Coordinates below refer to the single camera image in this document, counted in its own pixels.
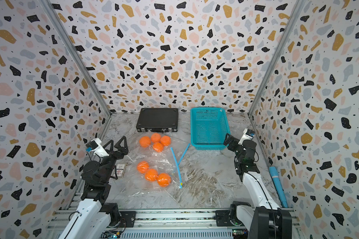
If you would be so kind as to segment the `teal plastic basket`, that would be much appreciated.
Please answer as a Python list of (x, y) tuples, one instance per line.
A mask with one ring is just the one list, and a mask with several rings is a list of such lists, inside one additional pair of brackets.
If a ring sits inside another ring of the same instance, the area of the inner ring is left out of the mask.
[(222, 108), (198, 107), (190, 111), (191, 145), (197, 150), (223, 150), (230, 133), (226, 112)]

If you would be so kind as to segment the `orange fruit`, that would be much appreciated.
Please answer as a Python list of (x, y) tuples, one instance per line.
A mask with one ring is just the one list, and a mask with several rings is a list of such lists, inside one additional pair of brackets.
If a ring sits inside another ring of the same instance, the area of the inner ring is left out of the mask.
[(167, 187), (171, 184), (172, 178), (167, 173), (161, 173), (158, 176), (157, 183), (160, 187)]
[(150, 165), (146, 161), (141, 161), (137, 164), (137, 171), (141, 174), (146, 173), (150, 168)]
[(144, 178), (150, 182), (154, 182), (158, 179), (158, 171), (156, 169), (153, 168), (149, 168), (144, 175)]

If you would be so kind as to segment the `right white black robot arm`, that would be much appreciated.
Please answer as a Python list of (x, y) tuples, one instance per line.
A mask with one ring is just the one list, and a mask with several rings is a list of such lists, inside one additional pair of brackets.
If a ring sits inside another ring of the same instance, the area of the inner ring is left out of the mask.
[(230, 206), (230, 218), (243, 224), (249, 239), (291, 239), (292, 216), (270, 196), (256, 165), (256, 142), (252, 130), (240, 139), (227, 133), (223, 144), (234, 152), (235, 172), (247, 188), (252, 204), (234, 202)]

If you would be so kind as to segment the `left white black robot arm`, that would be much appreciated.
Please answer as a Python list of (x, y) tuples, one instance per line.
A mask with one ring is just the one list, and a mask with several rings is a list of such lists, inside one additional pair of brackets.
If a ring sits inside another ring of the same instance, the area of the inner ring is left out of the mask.
[(83, 167), (81, 179), (84, 180), (84, 191), (75, 212), (70, 215), (60, 239), (98, 239), (108, 233), (107, 227), (126, 227), (126, 221), (119, 212), (116, 203), (107, 203), (111, 179), (118, 179), (116, 162), (128, 153), (127, 138), (121, 137), (116, 143), (113, 140), (102, 145), (99, 138), (86, 144), (87, 152), (99, 157)]

